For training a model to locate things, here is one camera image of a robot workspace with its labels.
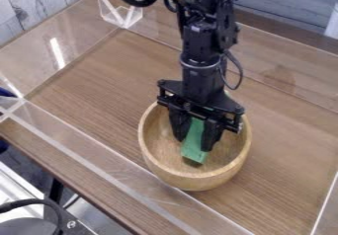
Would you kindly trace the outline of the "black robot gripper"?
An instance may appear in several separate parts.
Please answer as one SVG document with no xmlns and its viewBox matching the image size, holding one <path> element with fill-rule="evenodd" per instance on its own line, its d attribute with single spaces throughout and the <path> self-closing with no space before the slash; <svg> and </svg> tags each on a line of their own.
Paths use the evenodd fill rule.
<svg viewBox="0 0 338 235">
<path fill-rule="evenodd" d="M 200 149 L 210 152 L 219 141 L 223 130 L 242 130 L 244 108 L 226 94 L 222 70 L 216 63 L 208 67 L 181 64 L 181 79 L 157 82 L 157 103 L 168 108 L 172 135 L 177 141 L 185 139 L 191 119 L 203 123 Z"/>
</svg>

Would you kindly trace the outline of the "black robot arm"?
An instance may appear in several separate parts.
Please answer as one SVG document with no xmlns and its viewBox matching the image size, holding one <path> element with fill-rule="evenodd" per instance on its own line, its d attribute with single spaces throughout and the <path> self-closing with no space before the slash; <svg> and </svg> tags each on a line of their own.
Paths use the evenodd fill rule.
<svg viewBox="0 0 338 235">
<path fill-rule="evenodd" d="M 123 0 L 148 7 L 157 0 Z M 243 106 L 224 90 L 228 63 L 238 60 L 230 51 L 240 32 L 234 0 L 163 0 L 176 14 L 181 39 L 179 63 L 181 78 L 157 82 L 157 103 L 168 108 L 168 120 L 176 140 L 185 140 L 192 121 L 202 121 L 200 150 L 208 152 L 226 130 L 242 130 Z"/>
</svg>

